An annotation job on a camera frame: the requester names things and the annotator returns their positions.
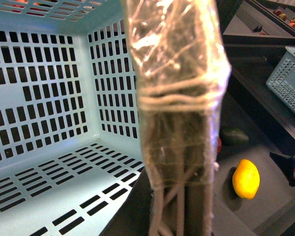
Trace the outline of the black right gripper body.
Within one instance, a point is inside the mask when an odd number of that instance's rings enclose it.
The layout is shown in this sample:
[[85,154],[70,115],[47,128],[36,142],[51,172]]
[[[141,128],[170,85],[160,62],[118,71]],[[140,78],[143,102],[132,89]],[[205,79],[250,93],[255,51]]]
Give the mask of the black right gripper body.
[[295,155],[288,156],[271,152],[271,159],[284,174],[291,187],[295,187]]

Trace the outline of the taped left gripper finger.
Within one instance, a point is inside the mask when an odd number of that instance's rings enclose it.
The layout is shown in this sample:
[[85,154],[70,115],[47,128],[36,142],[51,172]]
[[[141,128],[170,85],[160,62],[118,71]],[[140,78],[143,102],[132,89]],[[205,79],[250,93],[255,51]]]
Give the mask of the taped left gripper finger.
[[223,96],[231,67],[213,0],[124,0],[150,236],[208,236]]

